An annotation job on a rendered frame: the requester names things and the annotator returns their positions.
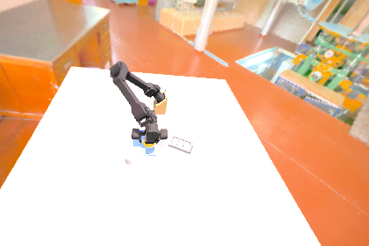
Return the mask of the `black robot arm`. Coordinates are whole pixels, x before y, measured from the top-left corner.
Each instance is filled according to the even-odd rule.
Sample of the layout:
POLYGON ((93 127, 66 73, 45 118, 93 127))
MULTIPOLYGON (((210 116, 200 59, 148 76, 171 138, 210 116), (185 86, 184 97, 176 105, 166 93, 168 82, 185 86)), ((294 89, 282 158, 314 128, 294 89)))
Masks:
POLYGON ((165 93, 161 92, 160 86, 151 82, 145 82, 141 78, 137 77, 131 73, 128 69, 128 66, 121 61, 109 68, 109 77, 113 79, 114 85, 118 87, 122 95, 130 104, 133 117, 139 126, 141 128, 146 127, 145 144, 153 144, 158 142, 160 133, 157 124, 156 113, 138 99, 126 80, 142 89, 147 97, 156 98, 157 103, 160 103, 166 98, 165 93), (146 120, 141 122, 145 118, 146 120))

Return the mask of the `white dish rack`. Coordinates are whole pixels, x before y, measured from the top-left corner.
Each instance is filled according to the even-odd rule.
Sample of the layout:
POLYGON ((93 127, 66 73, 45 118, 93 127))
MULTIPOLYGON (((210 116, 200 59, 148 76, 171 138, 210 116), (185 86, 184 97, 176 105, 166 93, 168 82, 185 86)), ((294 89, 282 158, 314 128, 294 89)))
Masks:
MULTIPOLYGON (((195 136, 195 139, 196 139, 196 136, 195 136)), ((193 142, 191 142, 186 139, 179 138, 177 136, 172 135, 168 146, 175 148, 179 151, 182 151, 184 153, 191 154, 195 139, 193 142)))

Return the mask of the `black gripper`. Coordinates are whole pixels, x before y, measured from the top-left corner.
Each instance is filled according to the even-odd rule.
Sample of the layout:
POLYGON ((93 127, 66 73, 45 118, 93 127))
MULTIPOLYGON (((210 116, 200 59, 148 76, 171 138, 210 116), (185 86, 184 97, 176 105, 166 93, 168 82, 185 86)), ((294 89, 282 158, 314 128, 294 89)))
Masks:
MULTIPOLYGON (((160 133, 160 137, 158 138, 158 142, 160 140, 168 139, 168 130, 167 129, 160 129, 159 133, 160 133)), ((133 128, 132 129, 132 139, 136 139, 142 144, 141 136, 145 136, 144 131, 139 131, 139 128, 133 128)), ((156 142, 156 144, 158 144, 158 142, 156 142)))

